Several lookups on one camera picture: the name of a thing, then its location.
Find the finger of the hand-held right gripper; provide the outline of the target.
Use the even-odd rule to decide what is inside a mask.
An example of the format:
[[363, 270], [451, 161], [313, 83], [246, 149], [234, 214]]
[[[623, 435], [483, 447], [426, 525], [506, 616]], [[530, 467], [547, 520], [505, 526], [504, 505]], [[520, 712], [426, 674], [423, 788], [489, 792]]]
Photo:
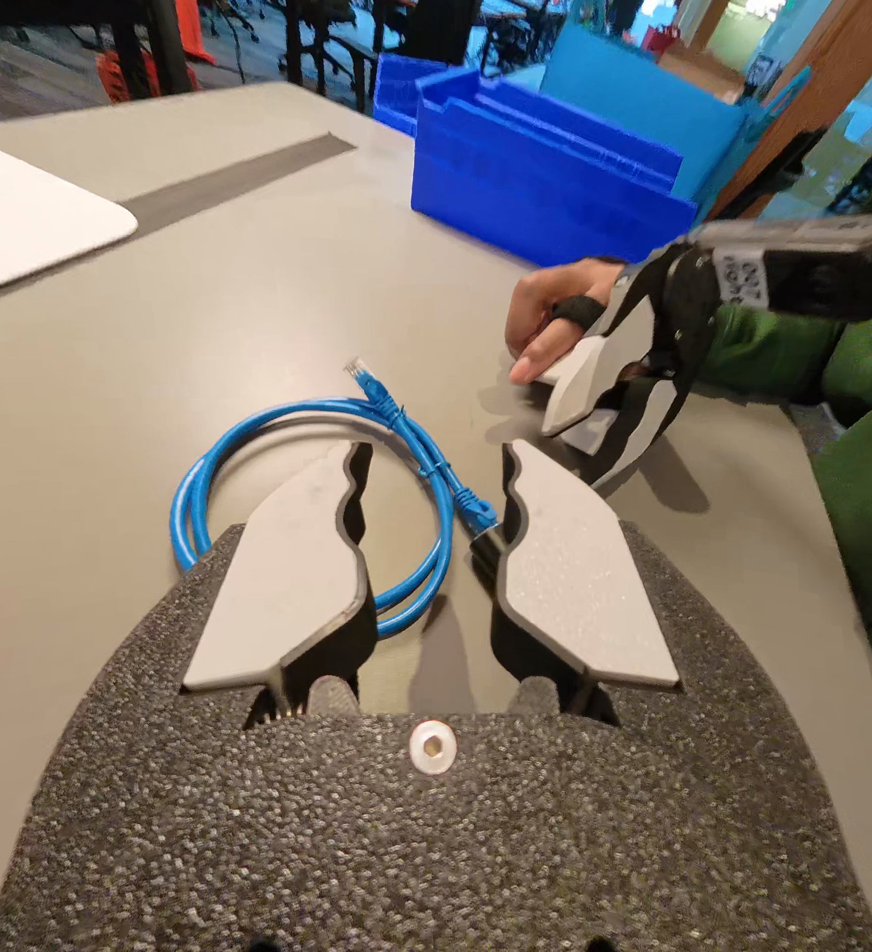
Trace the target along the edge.
[[602, 317], [545, 374], [554, 381], [541, 433], [555, 438], [584, 422], [618, 383], [658, 378], [655, 314], [646, 291], [620, 280]]
[[668, 379], [644, 376], [619, 383], [598, 399], [588, 417], [562, 434], [562, 441], [585, 456], [583, 479], [594, 488], [603, 486], [640, 460], [685, 399]]

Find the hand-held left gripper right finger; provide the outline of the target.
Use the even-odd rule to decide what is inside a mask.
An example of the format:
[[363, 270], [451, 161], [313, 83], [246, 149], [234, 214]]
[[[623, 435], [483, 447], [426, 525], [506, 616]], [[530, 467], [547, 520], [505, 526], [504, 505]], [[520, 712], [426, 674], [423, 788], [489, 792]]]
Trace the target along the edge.
[[613, 509], [525, 440], [504, 444], [501, 455], [504, 514], [490, 530], [496, 659], [519, 680], [678, 685]]

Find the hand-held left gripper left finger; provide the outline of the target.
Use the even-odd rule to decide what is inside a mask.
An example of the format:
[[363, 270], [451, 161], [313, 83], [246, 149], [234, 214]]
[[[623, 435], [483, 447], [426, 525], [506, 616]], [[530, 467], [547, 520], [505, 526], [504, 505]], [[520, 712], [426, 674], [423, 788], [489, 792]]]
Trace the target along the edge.
[[342, 441], [269, 494], [234, 550], [182, 688], [308, 694], [353, 682], [378, 641], [360, 542], [373, 446]]

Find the person's right forearm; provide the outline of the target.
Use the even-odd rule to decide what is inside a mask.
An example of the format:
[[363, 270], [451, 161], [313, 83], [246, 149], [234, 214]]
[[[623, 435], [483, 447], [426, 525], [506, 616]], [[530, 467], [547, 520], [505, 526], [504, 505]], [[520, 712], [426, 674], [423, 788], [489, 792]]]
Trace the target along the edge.
[[851, 425], [872, 411], [872, 320], [836, 323], [724, 305], [698, 380], [744, 396], [826, 403]]

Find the person's right hand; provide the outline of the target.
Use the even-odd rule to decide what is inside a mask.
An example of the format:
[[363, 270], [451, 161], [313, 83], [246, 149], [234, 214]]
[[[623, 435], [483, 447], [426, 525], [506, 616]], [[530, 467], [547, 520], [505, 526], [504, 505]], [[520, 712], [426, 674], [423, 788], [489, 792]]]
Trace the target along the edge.
[[585, 333], [573, 321], [554, 316], [567, 299], [585, 296], [606, 305], [625, 263], [585, 257], [573, 263], [535, 270], [517, 282], [509, 303], [503, 339], [514, 364], [510, 381], [533, 383], [571, 351]]

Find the light blue box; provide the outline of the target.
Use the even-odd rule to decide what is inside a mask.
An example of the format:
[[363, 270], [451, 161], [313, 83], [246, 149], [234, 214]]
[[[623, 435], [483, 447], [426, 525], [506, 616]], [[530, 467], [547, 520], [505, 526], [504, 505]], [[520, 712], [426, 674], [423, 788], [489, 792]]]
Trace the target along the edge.
[[540, 91], [679, 153], [672, 192], [698, 209], [711, 206], [762, 133], [758, 103], [725, 103], [632, 47], [574, 23], [562, 28]]

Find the white stand base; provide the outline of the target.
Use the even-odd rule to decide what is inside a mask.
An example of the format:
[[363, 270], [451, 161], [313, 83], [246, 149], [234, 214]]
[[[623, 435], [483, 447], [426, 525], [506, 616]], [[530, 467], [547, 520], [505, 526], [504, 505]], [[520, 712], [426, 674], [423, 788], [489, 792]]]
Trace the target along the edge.
[[0, 150], [0, 289], [117, 244], [132, 212]]

